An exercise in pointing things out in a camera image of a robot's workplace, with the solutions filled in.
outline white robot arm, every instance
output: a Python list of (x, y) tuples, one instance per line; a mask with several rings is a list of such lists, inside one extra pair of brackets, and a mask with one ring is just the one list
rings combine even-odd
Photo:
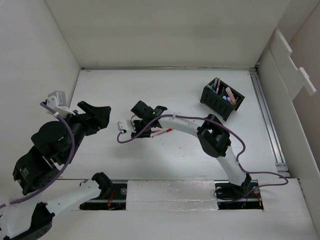
[[(229, 180), (228, 195), (231, 195), (233, 199), (238, 199), (247, 192), (251, 177), (242, 171), (236, 161), (231, 147), (230, 134), (226, 130), (212, 122), (184, 118), (163, 106), (157, 106), (153, 109), (142, 101), (139, 101), (131, 111), (140, 120), (118, 122), (120, 131), (131, 132), (132, 138), (149, 138), (151, 128), (154, 127), (174, 129), (193, 135), (199, 139), (204, 152), (216, 158), (226, 172)], [(212, 114), (209, 114), (206, 119), (222, 125), (218, 118)]]
[[(96, 197), (107, 197), (113, 184), (103, 173), (96, 173), (91, 180), (75, 191), (47, 203), (40, 202), (41, 193), (61, 175), (71, 162), (83, 138), (93, 135), (109, 124), (111, 108), (95, 107), (82, 101), (78, 106), (85, 113), (66, 107), (65, 93), (55, 91), (41, 103), (59, 121), (44, 124), (31, 140), (34, 146), (15, 164), (13, 190), (0, 228), (5, 240), (36, 240), (47, 233), (52, 221), (62, 212)], [(58, 170), (56, 165), (63, 165)]]

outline red wire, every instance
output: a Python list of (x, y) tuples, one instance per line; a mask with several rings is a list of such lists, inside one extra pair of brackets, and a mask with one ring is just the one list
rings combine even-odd
[(167, 129), (167, 130), (165, 130), (163, 132), (160, 132), (160, 133), (157, 133), (157, 134), (153, 135), (151, 138), (154, 138), (154, 137), (162, 135), (162, 134), (166, 134), (168, 132), (171, 132), (172, 130), (173, 130), (172, 128), (169, 128), (169, 129)]
[(108, 207), (110, 207), (110, 206), (111, 206), (112, 201), (113, 201), (114, 196), (115, 196), (115, 193), (116, 193), (116, 191), (115, 191), (115, 190), (113, 190), (113, 191), (111, 192), (111, 197), (108, 199), (108, 202), (107, 202)]
[(256, 195), (256, 197), (258, 198), (259, 205), (261, 206), (261, 201), (260, 201), (259, 194), (255, 193), (254, 191), (252, 192), (252, 194)]

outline pen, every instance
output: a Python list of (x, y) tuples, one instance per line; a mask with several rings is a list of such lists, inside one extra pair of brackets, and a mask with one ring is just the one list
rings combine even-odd
[(152, 131), (151, 133), (152, 133), (152, 134), (155, 134), (155, 133), (159, 133), (159, 132), (161, 132), (161, 130), (154, 130), (154, 131)]
[(231, 105), (233, 105), (230, 97), (227, 97), (226, 99), (228, 100), (228, 102), (229, 102)]
[(215, 91), (216, 87), (217, 87), (217, 83), (218, 83), (218, 78), (216, 77), (214, 79), (214, 84), (213, 84), (213, 90)]
[(216, 87), (216, 91), (215, 91), (216, 94), (219, 93), (220, 80), (221, 80), (221, 79), (219, 78), (219, 80), (218, 80), (218, 86)]
[(231, 102), (232, 102), (232, 105), (235, 105), (237, 102), (236, 102), (236, 100), (235, 100), (235, 97), (234, 97), (234, 95), (233, 95), (230, 87), (227, 87), (227, 88), (225, 89), (225, 91), (226, 91), (226, 93), (228, 94), (228, 96), (230, 97)]

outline white table surface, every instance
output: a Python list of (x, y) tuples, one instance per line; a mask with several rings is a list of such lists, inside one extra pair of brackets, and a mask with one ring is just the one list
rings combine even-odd
[[(58, 180), (42, 200), (66, 194), (79, 182)], [(41, 240), (318, 240), (296, 179), (261, 189), (263, 211), (217, 210), (211, 184), (130, 181), (127, 210), (68, 211)]]
[[(70, 108), (79, 110), (80, 101), (111, 106), (110, 123), (106, 129), (84, 138), (63, 178), (89, 179), (103, 171), (114, 180), (227, 180), (218, 161), (203, 152), (199, 140), (183, 132), (172, 131), (126, 144), (116, 141), (117, 122), (130, 119), (133, 115), (130, 110), (139, 100), (152, 107), (166, 106), (186, 116), (215, 114), (200, 103), (204, 86), (215, 77), (245, 96), (238, 111), (223, 122), (246, 143), (241, 163), (248, 171), (275, 172), (275, 158), (248, 71), (82, 70)], [(234, 137), (231, 141), (234, 152), (238, 153), (241, 144)]]

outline white enclosure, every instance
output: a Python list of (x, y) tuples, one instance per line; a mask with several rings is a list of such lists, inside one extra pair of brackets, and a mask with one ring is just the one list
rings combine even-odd
[[(103, 171), (129, 180), (127, 209), (75, 209), (41, 239), (317, 240), (320, 173), (292, 103), (301, 88), (310, 95), (317, 90), (291, 60), (286, 40), (318, 3), (0, 0), (0, 205), (8, 202), (12, 171), (32, 146), (30, 137), (54, 120), (39, 103), (58, 90), (72, 110), (86, 101), (112, 111), (108, 128), (84, 139), (42, 201)], [(227, 176), (195, 137), (172, 131), (116, 142), (117, 121), (130, 118), (138, 100), (188, 116), (215, 114), (200, 103), (215, 77), (245, 96), (223, 122), (247, 144), (244, 167), (276, 173), (276, 162), (285, 161), (290, 171), (288, 185), (261, 190), (263, 211), (218, 210), (213, 181)], [(239, 142), (231, 141), (239, 152)], [(283, 182), (252, 177), (259, 184)]]
[(45, 0), (81, 67), (252, 68), (289, 0)]

